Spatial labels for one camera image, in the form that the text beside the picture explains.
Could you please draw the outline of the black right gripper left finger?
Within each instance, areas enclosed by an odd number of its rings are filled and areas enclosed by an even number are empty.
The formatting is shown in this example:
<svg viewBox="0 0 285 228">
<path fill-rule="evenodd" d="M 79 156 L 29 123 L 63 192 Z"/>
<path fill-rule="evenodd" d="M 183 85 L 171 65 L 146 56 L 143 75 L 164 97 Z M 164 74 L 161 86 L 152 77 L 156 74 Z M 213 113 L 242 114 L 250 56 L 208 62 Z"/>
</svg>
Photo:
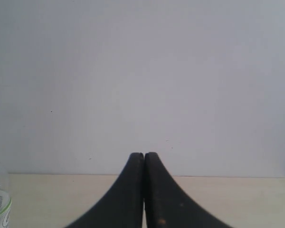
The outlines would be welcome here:
<svg viewBox="0 0 285 228">
<path fill-rule="evenodd" d="M 141 228 L 144 155 L 131 153 L 107 193 L 69 228 Z"/>
</svg>

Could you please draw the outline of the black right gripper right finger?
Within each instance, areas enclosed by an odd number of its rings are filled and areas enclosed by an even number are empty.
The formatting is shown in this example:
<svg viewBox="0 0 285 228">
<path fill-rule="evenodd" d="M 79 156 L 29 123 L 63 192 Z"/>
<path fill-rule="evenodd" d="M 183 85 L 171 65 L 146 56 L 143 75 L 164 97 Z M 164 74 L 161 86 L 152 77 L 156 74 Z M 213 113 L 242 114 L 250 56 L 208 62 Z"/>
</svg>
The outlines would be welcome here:
<svg viewBox="0 0 285 228">
<path fill-rule="evenodd" d="M 176 183 L 155 152 L 144 158 L 144 203 L 149 228 L 229 228 Z"/>
</svg>

